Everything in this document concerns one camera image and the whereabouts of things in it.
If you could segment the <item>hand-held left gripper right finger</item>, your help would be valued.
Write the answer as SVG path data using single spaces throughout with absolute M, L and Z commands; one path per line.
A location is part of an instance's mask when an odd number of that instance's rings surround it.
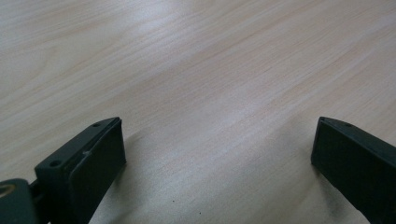
M 396 147 L 321 117 L 311 163 L 371 224 L 396 224 Z

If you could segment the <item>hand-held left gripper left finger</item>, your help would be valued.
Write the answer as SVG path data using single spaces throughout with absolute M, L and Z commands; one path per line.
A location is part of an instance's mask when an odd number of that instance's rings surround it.
M 51 224 L 88 224 L 126 163 L 121 119 L 94 123 L 35 167 Z

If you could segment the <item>pale green cloth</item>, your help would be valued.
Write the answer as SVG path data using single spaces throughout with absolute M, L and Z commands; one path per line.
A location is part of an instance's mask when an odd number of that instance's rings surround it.
M 144 141 L 90 224 L 368 224 L 310 162 L 314 123 L 244 131 L 154 169 Z

